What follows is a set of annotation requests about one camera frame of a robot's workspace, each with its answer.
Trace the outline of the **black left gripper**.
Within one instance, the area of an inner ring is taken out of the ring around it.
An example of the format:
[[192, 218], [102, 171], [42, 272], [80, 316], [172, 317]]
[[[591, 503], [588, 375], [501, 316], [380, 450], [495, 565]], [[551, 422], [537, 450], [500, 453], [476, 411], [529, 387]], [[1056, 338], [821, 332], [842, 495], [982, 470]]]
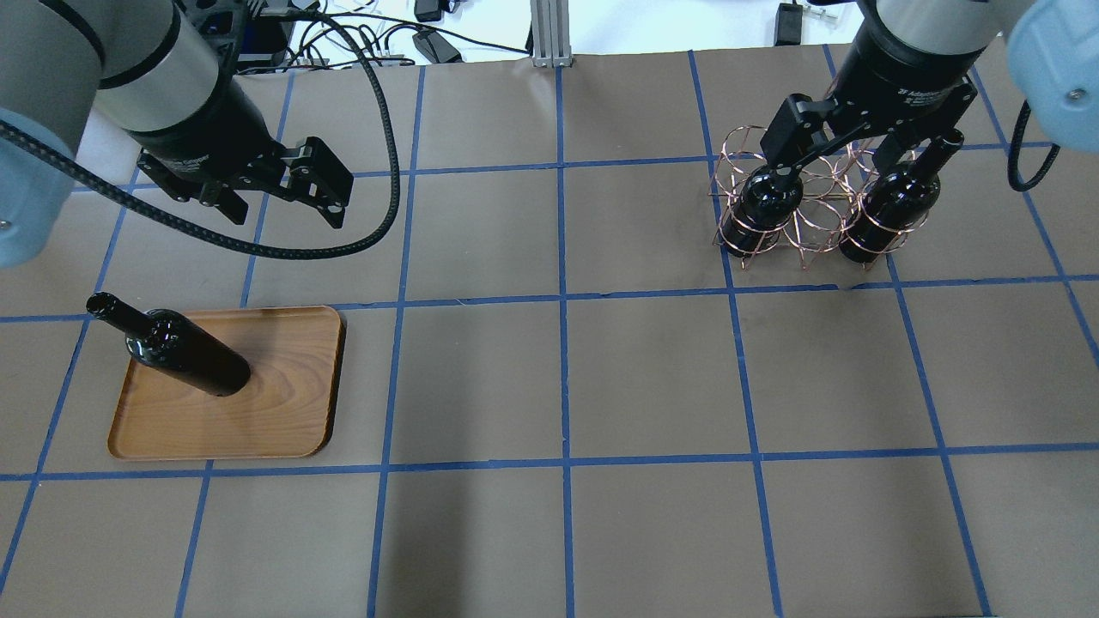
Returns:
[[[277, 143], [258, 107], [230, 74], [219, 75], [208, 100], [182, 122], [125, 132], [143, 148], [138, 167], [173, 199], [189, 200], [204, 185], [227, 184], [306, 205], [328, 227], [344, 227], [354, 183], [349, 169], [322, 137], [308, 136], [295, 148]], [[243, 227], [249, 205], [232, 189], [207, 191], [206, 206]]]

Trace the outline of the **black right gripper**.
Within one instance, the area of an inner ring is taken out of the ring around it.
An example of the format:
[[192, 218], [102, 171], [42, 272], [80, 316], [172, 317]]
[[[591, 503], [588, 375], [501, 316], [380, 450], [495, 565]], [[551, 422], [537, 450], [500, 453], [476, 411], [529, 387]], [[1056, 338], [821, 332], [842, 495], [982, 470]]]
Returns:
[[792, 172], [855, 137], [882, 136], [872, 164], [877, 173], [891, 172], [915, 140], [957, 126], [976, 97], [967, 73], [978, 56], [978, 51], [918, 49], [886, 27], [864, 25], [828, 99], [804, 93], [785, 98], [761, 137], [767, 167]]

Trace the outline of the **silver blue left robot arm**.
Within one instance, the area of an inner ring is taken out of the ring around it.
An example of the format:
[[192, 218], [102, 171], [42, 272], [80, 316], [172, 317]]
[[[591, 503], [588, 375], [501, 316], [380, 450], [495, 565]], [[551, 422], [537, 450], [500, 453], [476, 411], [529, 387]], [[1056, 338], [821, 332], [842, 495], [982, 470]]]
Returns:
[[173, 200], [238, 227], [242, 194], [262, 191], [342, 227], [352, 173], [318, 137], [287, 148], [271, 136], [234, 59], [178, 1], [4, 1], [3, 266], [38, 256], [75, 185], [123, 195], [75, 161], [95, 112]]

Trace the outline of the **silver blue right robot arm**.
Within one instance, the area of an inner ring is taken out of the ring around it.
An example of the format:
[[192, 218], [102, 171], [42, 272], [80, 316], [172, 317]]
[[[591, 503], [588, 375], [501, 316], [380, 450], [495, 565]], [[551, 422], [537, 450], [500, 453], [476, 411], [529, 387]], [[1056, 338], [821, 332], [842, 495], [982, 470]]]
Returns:
[[957, 125], [973, 97], [965, 76], [1004, 35], [1017, 89], [1052, 143], [1096, 152], [1095, 1], [862, 1], [863, 22], [828, 97], [789, 95], [761, 140], [789, 173], [864, 137], [890, 167]]

